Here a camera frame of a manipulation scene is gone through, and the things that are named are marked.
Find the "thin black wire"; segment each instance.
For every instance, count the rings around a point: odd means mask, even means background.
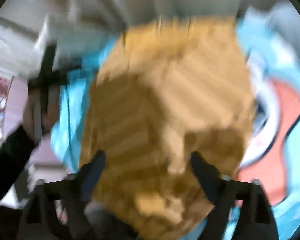
[[[75,164],[74,161],[74,155],[72,151],[72,145],[71,145],[71,129],[70,129],[70,96],[69,96],[69,91],[68,91],[68,86],[67,84],[65,85],[66,88],[66,94],[67,94],[67,104],[68,104],[68,136],[69,136],[69,154],[70,154],[70,161],[72,165],[73,171],[77,170],[77,165]]]

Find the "person's hand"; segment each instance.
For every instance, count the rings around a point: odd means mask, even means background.
[[[28,137],[34,142],[34,108],[40,107],[40,91],[29,92],[28,101],[23,111],[22,127]],[[53,102],[49,102],[47,113],[42,115],[42,124],[46,130],[50,130],[59,119],[59,98],[55,97]]]

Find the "person's arm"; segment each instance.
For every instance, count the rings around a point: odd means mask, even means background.
[[[22,125],[0,146],[0,199],[16,181],[34,148]]]

